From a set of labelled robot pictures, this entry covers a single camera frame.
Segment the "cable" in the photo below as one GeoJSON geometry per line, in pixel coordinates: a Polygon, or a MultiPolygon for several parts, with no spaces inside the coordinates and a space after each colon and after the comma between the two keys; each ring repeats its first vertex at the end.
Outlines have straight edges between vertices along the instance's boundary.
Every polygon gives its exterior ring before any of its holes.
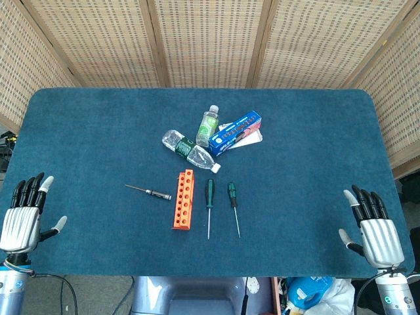
{"type": "Polygon", "coordinates": [[[359,304],[359,300],[360,300],[360,296],[362,295],[363,291],[365,290],[365,288],[376,278],[379,278],[381,276],[384,276],[385,274],[397,274],[399,272],[404,272],[406,271],[405,268],[397,268],[397,269],[393,269],[393,270],[388,270],[385,272],[381,272],[380,274],[377,274],[375,276],[373,276],[372,278],[366,280],[366,282],[362,285],[362,287],[360,288],[359,292],[357,293],[356,298],[354,299],[354,315],[357,315],[357,306],[359,304]]]}
{"type": "Polygon", "coordinates": [[[61,281],[61,288],[60,288],[60,315],[63,315],[63,288],[64,288],[64,281],[61,281]]]}
{"type": "Polygon", "coordinates": [[[5,259],[5,261],[3,261],[3,266],[9,268],[10,270],[13,271],[17,271],[17,272],[21,272],[23,274],[29,274],[30,276],[35,274],[35,272],[32,269],[27,269],[27,268],[22,268],[20,266],[16,266],[14,264],[12,264],[10,261],[8,261],[7,259],[5,259]]]}
{"type": "Polygon", "coordinates": [[[112,312],[112,315],[116,315],[117,314],[117,311],[119,310],[119,308],[123,305],[123,303],[125,302],[125,300],[127,300],[127,297],[129,297],[131,291],[134,288],[134,283],[135,283],[134,277],[131,276],[131,286],[130,286],[129,290],[127,291],[127,293],[124,295],[124,297],[120,300],[120,302],[118,303],[118,305],[115,308],[115,310],[112,312]]]}
{"type": "Polygon", "coordinates": [[[247,286],[248,286],[248,277],[245,281],[245,295],[244,295],[243,301],[242,301],[241,315],[246,315],[247,314],[247,304],[248,304],[247,286]]]}
{"type": "Polygon", "coordinates": [[[61,277],[61,276],[57,276],[55,274],[33,274],[31,275],[32,278],[57,278],[57,279],[61,279],[63,282],[66,283],[66,285],[69,287],[70,291],[72,292],[73,295],[73,302],[74,302],[74,314],[77,315],[77,299],[76,299],[76,293],[74,292],[74,289],[72,287],[72,285],[70,284],[69,281],[67,281],[66,278],[61,277]]]}
{"type": "Polygon", "coordinates": [[[248,287],[248,277],[245,281],[245,295],[247,295],[247,287],[248,287]]]}

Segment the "woven screen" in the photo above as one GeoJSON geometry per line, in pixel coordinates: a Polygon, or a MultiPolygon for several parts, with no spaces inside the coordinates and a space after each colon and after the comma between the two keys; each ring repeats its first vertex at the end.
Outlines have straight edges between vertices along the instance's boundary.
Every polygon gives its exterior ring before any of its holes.
{"type": "Polygon", "coordinates": [[[341,87],[405,2],[279,1],[257,87],[341,87]]]}
{"type": "Polygon", "coordinates": [[[263,0],[156,0],[174,87],[245,87],[263,0]]]}
{"type": "Polygon", "coordinates": [[[420,10],[417,11],[355,84],[373,97],[393,167],[420,156],[420,10]]]}
{"type": "Polygon", "coordinates": [[[160,86],[140,1],[26,2],[86,86],[160,86]]]}
{"type": "Polygon", "coordinates": [[[29,99],[43,87],[73,86],[12,0],[0,1],[1,123],[19,131],[29,99]]]}

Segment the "robotic hand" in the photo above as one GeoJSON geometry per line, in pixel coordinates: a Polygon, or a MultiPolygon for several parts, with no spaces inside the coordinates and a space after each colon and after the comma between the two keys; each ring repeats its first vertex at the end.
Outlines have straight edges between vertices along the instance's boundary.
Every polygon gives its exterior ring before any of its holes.
{"type": "Polygon", "coordinates": [[[0,249],[7,258],[0,266],[0,315],[20,314],[24,288],[28,276],[35,273],[30,269],[28,254],[64,227],[67,217],[62,217],[50,230],[40,233],[39,221],[45,198],[54,177],[49,176],[42,184],[44,173],[22,180],[16,186],[10,209],[7,210],[1,231],[0,249]]]}
{"type": "MultiPolygon", "coordinates": [[[[339,230],[341,240],[348,249],[364,256],[370,265],[378,269],[378,275],[372,279],[376,281],[385,314],[416,315],[407,279],[398,272],[398,266],[404,261],[404,254],[385,204],[375,192],[369,193],[355,185],[352,189],[356,197],[348,190],[344,191],[344,195],[360,228],[363,246],[354,243],[342,228],[339,230]]],[[[358,297],[354,305],[355,314],[357,314],[358,297]]]]}

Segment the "black-handled screwdriver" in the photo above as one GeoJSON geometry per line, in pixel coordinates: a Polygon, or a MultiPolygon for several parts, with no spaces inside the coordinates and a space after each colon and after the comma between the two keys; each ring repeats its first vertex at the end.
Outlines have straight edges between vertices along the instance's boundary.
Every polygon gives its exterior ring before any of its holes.
{"type": "Polygon", "coordinates": [[[236,207],[238,204],[236,203],[236,188],[233,182],[228,184],[228,194],[230,198],[230,206],[235,210],[235,219],[236,219],[236,227],[238,228],[238,236],[241,237],[241,233],[239,232],[239,223],[238,223],[238,216],[236,215],[236,207]]]}
{"type": "Polygon", "coordinates": [[[145,192],[149,195],[152,195],[152,196],[155,196],[155,197],[158,197],[158,198],[163,198],[163,199],[166,199],[166,200],[171,200],[172,199],[172,196],[169,195],[169,194],[162,194],[161,192],[156,192],[156,191],[151,190],[151,189],[143,189],[143,188],[139,188],[139,187],[136,187],[136,186],[127,185],[127,184],[126,184],[126,186],[129,187],[129,188],[132,188],[132,189],[140,190],[141,192],[145,192]]]}
{"type": "Polygon", "coordinates": [[[209,210],[209,218],[207,220],[207,239],[210,240],[210,213],[213,208],[213,200],[215,198],[215,181],[208,179],[205,185],[205,203],[209,210]]]}

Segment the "screwdriver shaft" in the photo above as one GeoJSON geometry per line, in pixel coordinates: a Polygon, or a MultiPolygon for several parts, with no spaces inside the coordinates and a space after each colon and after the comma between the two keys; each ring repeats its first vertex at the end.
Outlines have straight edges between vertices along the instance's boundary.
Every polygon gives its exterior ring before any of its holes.
{"type": "Polygon", "coordinates": [[[236,227],[238,228],[238,236],[241,238],[241,232],[239,232],[238,216],[236,215],[236,207],[234,207],[234,210],[235,210],[236,227]]]}
{"type": "Polygon", "coordinates": [[[207,239],[210,240],[210,213],[211,213],[211,208],[209,208],[209,219],[207,221],[207,239]]]}
{"type": "Polygon", "coordinates": [[[130,187],[130,188],[134,188],[134,189],[140,190],[140,191],[142,191],[142,192],[146,192],[146,189],[143,189],[143,188],[134,187],[134,186],[127,185],[127,184],[126,184],[126,186],[127,186],[127,187],[130,187]]]}

